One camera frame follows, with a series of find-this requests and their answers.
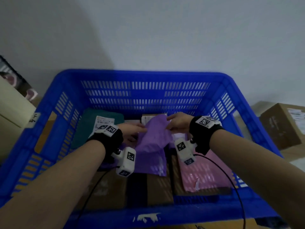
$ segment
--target hand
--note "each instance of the hand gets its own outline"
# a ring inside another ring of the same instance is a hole
[[[141,123],[122,123],[117,126],[123,133],[123,143],[132,148],[137,145],[138,133],[147,132],[147,128]]]
[[[194,117],[191,115],[187,115],[183,112],[178,112],[176,114],[170,115],[167,117],[167,120],[172,120],[166,129],[170,130],[174,133],[188,133],[190,123]]]

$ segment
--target person's left hand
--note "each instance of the person's left hand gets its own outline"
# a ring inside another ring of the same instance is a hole
[[[123,133],[123,138],[127,146],[134,148],[137,144],[138,133],[147,132],[147,128],[141,123],[122,123],[117,125]]]

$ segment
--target forearm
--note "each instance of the forearm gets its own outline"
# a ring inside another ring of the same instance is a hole
[[[104,157],[95,140],[66,156],[0,209],[0,228],[62,228]]]
[[[256,143],[224,130],[210,140],[211,150],[292,228],[305,225],[305,173]]]

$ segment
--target person's right hand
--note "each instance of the person's right hand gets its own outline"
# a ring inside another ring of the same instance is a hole
[[[187,133],[189,132],[190,123],[194,117],[187,115],[183,112],[178,112],[176,114],[167,117],[167,120],[171,120],[166,129],[170,130],[172,133]]]

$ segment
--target white tracking device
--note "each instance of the white tracking device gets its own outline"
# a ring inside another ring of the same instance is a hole
[[[135,171],[136,151],[131,147],[126,147],[124,150],[117,150],[111,154],[112,157],[119,160],[116,169],[116,174],[122,177],[128,177]]]
[[[193,155],[194,148],[197,147],[196,143],[191,143],[190,140],[185,141],[183,138],[179,138],[175,141],[175,148],[179,159],[186,165],[190,165],[196,161]]]

